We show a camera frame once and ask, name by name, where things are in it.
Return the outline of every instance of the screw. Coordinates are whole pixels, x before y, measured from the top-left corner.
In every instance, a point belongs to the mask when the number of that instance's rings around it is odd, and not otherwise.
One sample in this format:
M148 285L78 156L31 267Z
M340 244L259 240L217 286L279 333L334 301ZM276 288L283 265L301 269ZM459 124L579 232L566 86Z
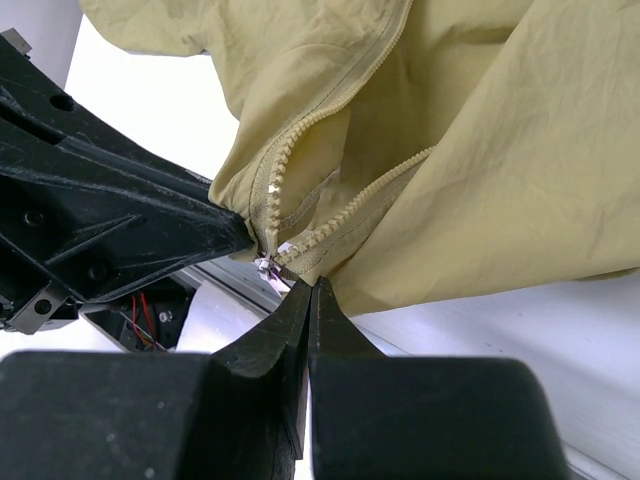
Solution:
M87 275L89 275L89 278L94 282L101 282L105 278L107 278L107 267L102 264L96 263L89 267Z
M37 210L29 210L28 212L25 212L22 219L27 226L32 228L37 228L44 223L44 215L42 212L38 212Z
M160 315L158 315L158 320L160 320L160 322L162 323L170 322L171 320L173 320L173 313L171 313L171 310L160 312Z

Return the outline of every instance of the zipper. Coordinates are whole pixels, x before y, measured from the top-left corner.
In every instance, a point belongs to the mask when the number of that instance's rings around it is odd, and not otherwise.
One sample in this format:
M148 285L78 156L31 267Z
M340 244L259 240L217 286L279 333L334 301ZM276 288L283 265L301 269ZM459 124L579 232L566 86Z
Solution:
M406 16L411 9L413 0L408 0L405 6L404 15ZM404 28L399 29L386 45L382 54L376 59L373 65L369 68L367 74L364 76L367 80L373 76L373 74L382 66L385 60L389 57L392 50L398 43ZM297 220L302 217L305 211L309 208L313 200L319 196L321 188L314 188L310 193L314 199L310 202L304 201L298 206L295 211L288 215L286 219L282 219L282 212L280 210L281 205L281 193L284 184L284 176L287 171L287 163L302 134L325 118L335 115L345 108L351 100L360 91L361 85L353 86L347 93L345 93L340 99L329 104L322 110L312 113L306 118L302 119L297 125L292 127L283 138L277 143L277 150L274 155L274 160L271 165L271 170L268 177L268 187L266 196L266 221L264 229L264 241L266 247L266 254L256 259L258 265L258 271L261 276L269 282L269 284L281 295L284 287L281 285L286 283L282 280L281 271L286 268L286 265L295 258L304 254L310 248L315 247L319 243L326 240L330 235L334 234L340 229L358 210L365 204L373 195L375 195L382 187L389 182L405 173L407 170L413 168L420 162L424 161L433 147L423 150L422 152L414 155L410 159L404 161L397 167L391 169L373 183L365 187L356 197L349 202L349 204L342 209L338 214L334 215L330 220L320 227L314 229L310 234L302 241L288 247L286 250L279 252L278 248L278 233L281 228L288 228L292 224L292 220Z
M269 257L257 258L255 264L258 267L260 278L267 282L278 295L284 297L291 291L289 284L280 275L281 267Z

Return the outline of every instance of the red wire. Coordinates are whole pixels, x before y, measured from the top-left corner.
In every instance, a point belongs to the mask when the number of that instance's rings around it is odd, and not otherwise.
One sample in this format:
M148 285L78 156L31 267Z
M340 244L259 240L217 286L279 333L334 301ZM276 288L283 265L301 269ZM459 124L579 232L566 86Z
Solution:
M147 325L149 326L149 333L151 334L151 338L153 341L156 340L156 331L153 328L153 323L151 322L151 315L149 315L149 305L147 304L147 297L145 297L144 292L140 292L140 300L142 300L142 311L144 312L144 318L147 320Z
M133 324L133 333L135 334L136 337L140 339L140 341L143 344L148 343L145 341L145 339L142 337L142 335L140 335L140 332L138 331L140 327L138 327L138 324L136 323L136 311L138 310L138 306L136 305L135 295L131 295L131 302L132 302L131 323Z

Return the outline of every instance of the black plastic part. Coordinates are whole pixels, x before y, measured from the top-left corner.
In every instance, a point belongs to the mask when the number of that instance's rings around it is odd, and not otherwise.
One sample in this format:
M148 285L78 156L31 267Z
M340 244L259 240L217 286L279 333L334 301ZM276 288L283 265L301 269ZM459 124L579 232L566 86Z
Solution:
M289 480L304 439L307 353L317 480L570 478L525 365L387 358L326 279L298 282L212 356L5 360L2 478Z
M49 281L109 302L251 245L206 181L100 121L1 37L0 191L5 321Z
M212 356L12 355L0 363L3 480L292 479L310 297L296 286Z
M220 478L181 472L203 461L188 444L224 437L199 426L201 409L216 405L222 370L206 355L13 354L0 364L1 476Z
M381 356L326 279L311 312L316 480L569 478L544 393L524 364Z

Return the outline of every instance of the mounting hole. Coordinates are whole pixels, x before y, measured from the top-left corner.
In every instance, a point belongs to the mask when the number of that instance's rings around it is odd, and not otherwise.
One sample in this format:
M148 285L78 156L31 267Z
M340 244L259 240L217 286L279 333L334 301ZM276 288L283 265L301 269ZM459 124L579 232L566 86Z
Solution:
M109 271L107 270L106 265L101 263L96 263L95 265L91 265L89 270L87 271L87 275L94 282L102 282L106 280Z
M37 210L29 210L28 212L25 212L22 219L26 225L33 228L39 227L44 223L44 215L42 212L38 212Z
M49 103L63 112L73 112L76 107L76 102L69 95L54 95L49 99Z
M51 302L49 300L38 300L33 309L38 315L46 315L51 311Z

